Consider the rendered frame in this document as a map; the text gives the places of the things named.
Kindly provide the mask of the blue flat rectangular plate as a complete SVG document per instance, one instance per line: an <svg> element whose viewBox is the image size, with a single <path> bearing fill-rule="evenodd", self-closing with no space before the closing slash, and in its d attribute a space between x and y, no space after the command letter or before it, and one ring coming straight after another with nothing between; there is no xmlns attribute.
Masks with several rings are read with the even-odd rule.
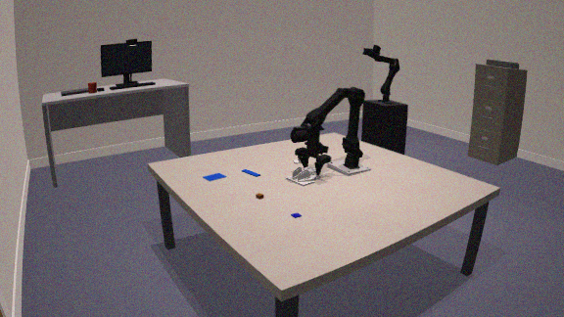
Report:
<svg viewBox="0 0 564 317"><path fill-rule="evenodd" d="M217 173L217 174L213 174L213 175L206 176L206 177L203 177L203 178L211 182L213 180L217 180L217 179L221 179L221 178L225 178L225 177L227 177L227 176L222 175L220 173Z"/></svg>

